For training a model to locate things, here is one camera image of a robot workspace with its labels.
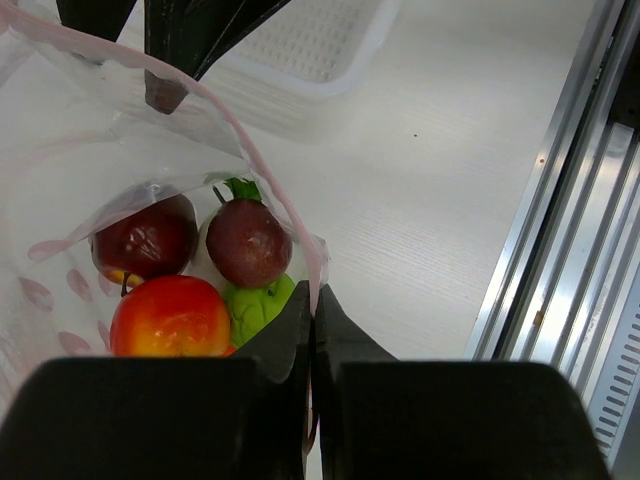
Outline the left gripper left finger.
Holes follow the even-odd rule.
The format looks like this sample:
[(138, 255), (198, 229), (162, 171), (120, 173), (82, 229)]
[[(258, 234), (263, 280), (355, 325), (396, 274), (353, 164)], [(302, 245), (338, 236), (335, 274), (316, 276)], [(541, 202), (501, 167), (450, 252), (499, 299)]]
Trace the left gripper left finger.
[(233, 355), (56, 359), (1, 426), (5, 479), (301, 479), (309, 285)]

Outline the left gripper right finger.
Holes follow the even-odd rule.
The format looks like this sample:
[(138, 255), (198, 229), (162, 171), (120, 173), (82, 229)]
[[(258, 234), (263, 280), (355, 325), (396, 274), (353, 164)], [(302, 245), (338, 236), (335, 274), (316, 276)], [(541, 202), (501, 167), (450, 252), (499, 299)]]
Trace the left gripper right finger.
[(313, 405), (327, 479), (605, 479), (581, 401), (554, 368), (401, 361), (322, 288)]

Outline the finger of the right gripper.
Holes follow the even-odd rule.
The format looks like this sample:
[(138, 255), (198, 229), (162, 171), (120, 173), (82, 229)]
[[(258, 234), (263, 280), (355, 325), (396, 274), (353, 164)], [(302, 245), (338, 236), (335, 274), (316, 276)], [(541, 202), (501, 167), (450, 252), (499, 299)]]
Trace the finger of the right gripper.
[(146, 1), (145, 53), (199, 81), (286, 5), (274, 0)]
[(114, 45), (122, 33), (136, 0), (57, 0), (64, 27)]

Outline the clear zip top bag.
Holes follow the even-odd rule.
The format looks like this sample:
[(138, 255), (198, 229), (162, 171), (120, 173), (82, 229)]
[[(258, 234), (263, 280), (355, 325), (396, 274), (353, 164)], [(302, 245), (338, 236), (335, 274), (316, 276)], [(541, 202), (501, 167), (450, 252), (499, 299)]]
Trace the clear zip top bag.
[(107, 330), (120, 297), (88, 239), (161, 200), (247, 175), (292, 235), (292, 272), (316, 307), (326, 247), (246, 132), (194, 81), (174, 113), (157, 112), (143, 97), (146, 73), (178, 76), (48, 21), (38, 5), (1, 5), (1, 426), (44, 363), (117, 358)]

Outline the orange carrot with green top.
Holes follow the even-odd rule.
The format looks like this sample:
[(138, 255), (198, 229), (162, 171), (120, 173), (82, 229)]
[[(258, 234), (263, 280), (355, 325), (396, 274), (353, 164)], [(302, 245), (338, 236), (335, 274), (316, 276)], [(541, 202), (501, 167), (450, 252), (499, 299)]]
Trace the orange carrot with green top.
[(295, 284), (287, 274), (260, 288), (229, 285), (224, 299), (231, 317), (231, 345), (239, 349), (276, 318), (294, 289)]

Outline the dark purple fruit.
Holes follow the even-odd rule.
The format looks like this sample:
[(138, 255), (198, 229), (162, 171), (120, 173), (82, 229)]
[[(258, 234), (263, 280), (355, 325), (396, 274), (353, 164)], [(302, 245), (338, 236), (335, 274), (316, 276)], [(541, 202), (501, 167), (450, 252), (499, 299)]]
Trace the dark purple fruit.
[(249, 198), (221, 206), (208, 226), (205, 245), (218, 272), (241, 288), (273, 283), (293, 254), (291, 236), (265, 205)]

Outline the dark red apple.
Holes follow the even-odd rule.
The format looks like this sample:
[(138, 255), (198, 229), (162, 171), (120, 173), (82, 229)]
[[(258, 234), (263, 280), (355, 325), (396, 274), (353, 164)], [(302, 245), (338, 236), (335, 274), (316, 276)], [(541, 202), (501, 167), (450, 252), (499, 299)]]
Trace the dark red apple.
[(89, 242), (97, 270), (123, 290), (133, 289), (184, 271), (198, 244), (195, 209), (179, 194), (94, 233)]

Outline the white radish with leaves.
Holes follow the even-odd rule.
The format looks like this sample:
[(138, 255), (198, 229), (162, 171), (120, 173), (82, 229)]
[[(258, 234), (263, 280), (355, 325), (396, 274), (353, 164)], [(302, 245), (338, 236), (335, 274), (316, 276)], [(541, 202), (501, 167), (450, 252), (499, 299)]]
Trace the white radish with leaves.
[(232, 177), (212, 185), (205, 185), (187, 194), (192, 202), (199, 223), (198, 246), (184, 274), (202, 278), (224, 294), (230, 283), (218, 272), (212, 263), (206, 247), (206, 235), (211, 220), (222, 203), (220, 199), (232, 200), (236, 196), (254, 196), (266, 204), (266, 195), (259, 192), (257, 184), (247, 175)]

